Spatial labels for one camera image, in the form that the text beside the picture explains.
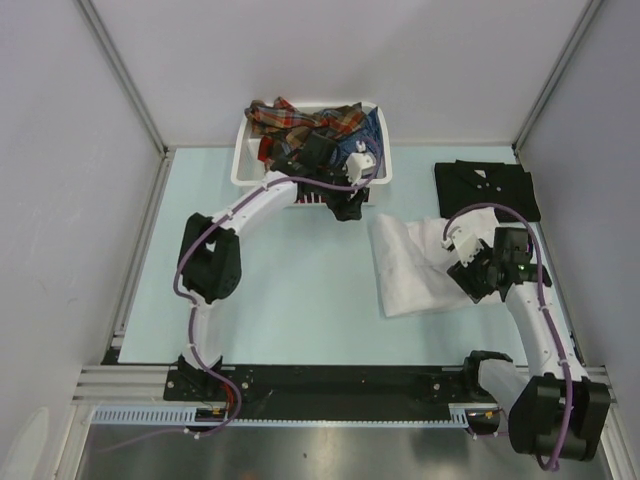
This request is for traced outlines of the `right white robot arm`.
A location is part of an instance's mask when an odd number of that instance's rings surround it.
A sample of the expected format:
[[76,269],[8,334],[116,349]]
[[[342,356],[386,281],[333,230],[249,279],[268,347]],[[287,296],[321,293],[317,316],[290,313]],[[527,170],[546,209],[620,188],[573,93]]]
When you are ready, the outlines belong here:
[[590,379],[571,351],[571,338],[556,326],[552,282],[540,247],[528,228],[498,227],[487,243],[468,228],[447,228],[447,274],[474,302],[498,294],[516,323],[528,373],[504,354],[472,352],[473,369],[461,376],[473,401],[490,395],[507,415],[512,448],[553,468],[560,459],[595,456],[611,405],[608,387]]

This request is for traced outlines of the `white long sleeve shirt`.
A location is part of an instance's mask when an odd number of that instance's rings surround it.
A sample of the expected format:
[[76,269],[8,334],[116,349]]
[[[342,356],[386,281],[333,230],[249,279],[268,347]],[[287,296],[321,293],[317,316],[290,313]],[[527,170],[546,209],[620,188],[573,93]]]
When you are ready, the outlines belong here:
[[442,246],[443,232],[469,231],[493,244],[498,227],[490,208],[466,213],[446,227],[444,218],[425,217],[405,223],[378,214],[371,227],[371,244],[384,314],[389,317],[440,313],[473,305],[469,296],[447,274],[458,260]]

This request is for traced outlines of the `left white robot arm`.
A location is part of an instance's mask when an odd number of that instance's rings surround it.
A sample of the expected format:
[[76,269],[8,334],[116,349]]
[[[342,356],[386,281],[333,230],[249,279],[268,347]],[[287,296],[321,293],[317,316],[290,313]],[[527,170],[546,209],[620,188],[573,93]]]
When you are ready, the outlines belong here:
[[309,144],[273,160],[262,180],[235,203],[213,216],[191,215],[185,225],[173,288],[188,301],[187,343],[178,359],[182,382],[197,398],[207,400],[219,390],[238,394],[220,373],[223,354],[202,358],[198,344],[207,337],[210,312],[228,298],[242,277],[241,239],[273,214],[308,193],[318,195],[340,222],[358,221],[369,185],[383,157],[375,141],[356,144],[347,160],[334,165],[334,141],[313,135]]

